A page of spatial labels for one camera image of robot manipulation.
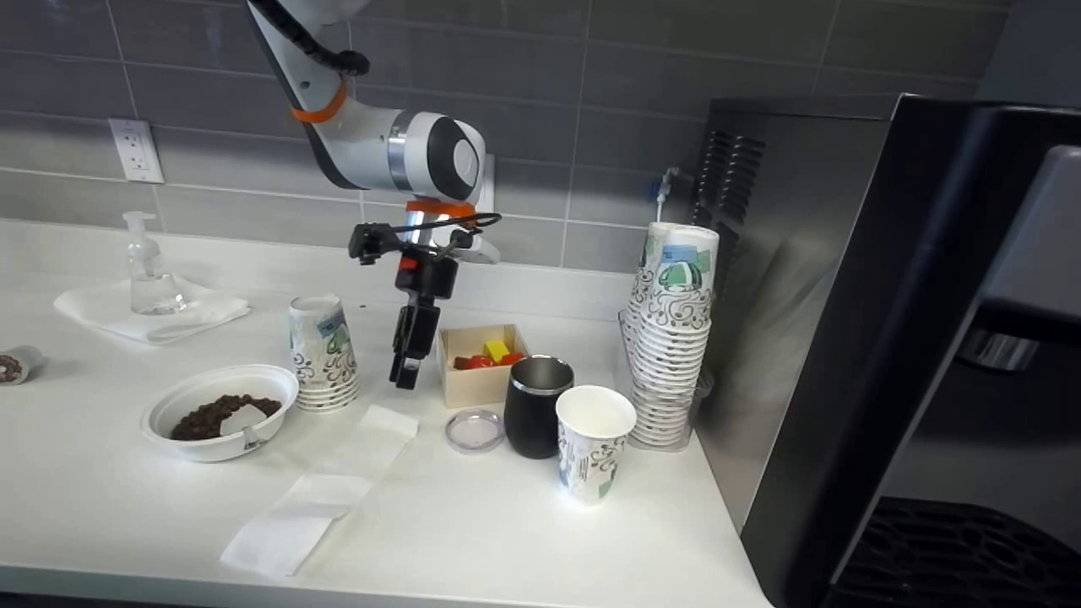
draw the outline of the napkin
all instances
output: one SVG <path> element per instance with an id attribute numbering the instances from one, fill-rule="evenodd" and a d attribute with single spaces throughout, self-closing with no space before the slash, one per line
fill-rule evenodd
<path id="1" fill-rule="evenodd" d="M 352 447 L 367 447 L 362 451 L 366 465 L 359 460 L 367 477 L 301 477 L 269 510 L 234 532 L 218 561 L 262 576 L 295 576 L 335 519 L 346 515 L 377 486 L 412 434 L 415 418 L 370 404 L 346 434 Z"/>
<path id="2" fill-rule="evenodd" d="M 183 280 L 187 307 L 172 315 L 136 315 L 129 280 L 68 291 L 55 299 L 69 319 L 120 340 L 167 343 L 228 323 L 250 310 L 244 298 L 215 293 Z"/>

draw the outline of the white countertop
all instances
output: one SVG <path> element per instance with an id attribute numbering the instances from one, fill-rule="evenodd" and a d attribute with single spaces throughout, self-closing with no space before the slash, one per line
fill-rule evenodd
<path id="1" fill-rule="evenodd" d="M 254 299 L 254 315 L 140 350 L 55 310 L 68 288 L 116 280 L 119 229 L 0 219 L 0 349 L 49 353 L 41 379 L 0 389 L 0 591 L 179 604 L 767 604 L 703 447 L 629 450 L 602 505 L 571 503 L 553 460 L 508 447 L 464 456 L 442 438 L 440 350 L 420 389 L 384 382 L 393 266 L 344 248 L 161 239 L 176 270 Z M 237 463 L 179 463 L 138 433 L 172 382 L 238 362 L 282 362 L 282 302 L 341 293 L 366 368 L 352 413 L 301 413 Z M 515 323 L 529 350 L 613 382 L 613 307 L 629 278 L 545 266 L 464 266 L 442 327 Z M 420 418 L 377 490 L 332 528 L 295 582 L 228 570 L 218 551 L 301 471 L 362 469 L 366 404 Z"/>

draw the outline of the black mug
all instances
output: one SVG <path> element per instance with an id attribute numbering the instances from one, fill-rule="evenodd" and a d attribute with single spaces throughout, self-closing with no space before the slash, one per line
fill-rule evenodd
<path id="1" fill-rule="evenodd" d="M 558 358 L 524 358 L 510 368 L 503 430 L 513 451 L 549 460 L 558 451 L 553 398 L 575 386 Z"/>

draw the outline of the bowl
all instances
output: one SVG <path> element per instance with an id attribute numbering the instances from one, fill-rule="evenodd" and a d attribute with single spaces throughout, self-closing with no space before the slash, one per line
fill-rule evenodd
<path id="1" fill-rule="evenodd" d="M 269 442 L 282 418 L 291 416 L 297 400 L 297 376 L 276 363 L 237 363 L 237 368 L 215 368 L 192 376 L 179 386 L 172 386 L 146 416 L 140 430 L 151 434 L 156 447 L 161 447 L 172 456 L 183 460 L 237 460 L 262 442 Z M 228 434 L 211 438 L 172 438 L 172 430 L 206 400 L 215 400 L 218 394 L 254 394 L 254 398 L 273 398 L 279 408 L 269 418 L 250 423 L 246 430 L 237 430 Z"/>

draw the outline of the refrigerator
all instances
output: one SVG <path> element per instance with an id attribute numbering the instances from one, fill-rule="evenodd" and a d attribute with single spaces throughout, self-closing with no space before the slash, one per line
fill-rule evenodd
<path id="1" fill-rule="evenodd" d="M 698 438 L 781 608 L 1081 604 L 1081 112 L 714 101 Z"/>

